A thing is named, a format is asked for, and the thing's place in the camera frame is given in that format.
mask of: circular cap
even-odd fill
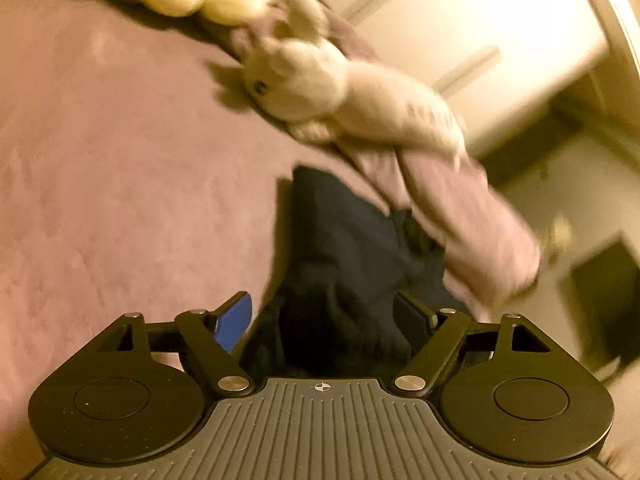
[[[76,408],[91,418],[117,420],[139,412],[149,400],[149,390],[132,379],[111,377],[86,384],[76,393]]]
[[[218,387],[226,392],[241,392],[249,387],[249,381],[239,375],[229,375],[218,381]]]
[[[427,385],[422,377],[416,375],[400,376],[394,381],[394,384],[396,388],[405,390],[406,392],[417,392]]]
[[[547,420],[569,405],[569,397],[560,386],[534,378],[503,382],[495,389],[494,399],[505,413],[524,420]]]

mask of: crosshair symbol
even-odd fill
[[[314,388],[316,390],[318,390],[319,392],[325,392],[329,388],[333,388],[333,386],[331,386],[330,384],[327,384],[327,383],[318,383],[318,384],[316,384],[316,386],[314,386]]]

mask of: dark clothing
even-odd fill
[[[408,211],[385,216],[332,174],[304,167],[294,171],[291,208],[289,270],[241,357],[256,383],[268,376],[395,376],[417,351],[394,320],[398,290],[432,309],[468,313],[442,285],[442,249],[432,244],[418,253],[408,240]],[[415,319],[427,340],[421,316],[400,316],[402,326]]]

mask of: ribbed surface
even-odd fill
[[[53,459],[34,480],[613,480],[596,461],[525,468],[476,455],[429,405],[375,380],[269,380],[223,400],[197,436],[149,462],[91,468]]]

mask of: plush toy arm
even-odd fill
[[[287,129],[298,142],[327,144],[340,135],[338,128],[325,121],[311,119],[300,123],[289,123]]]

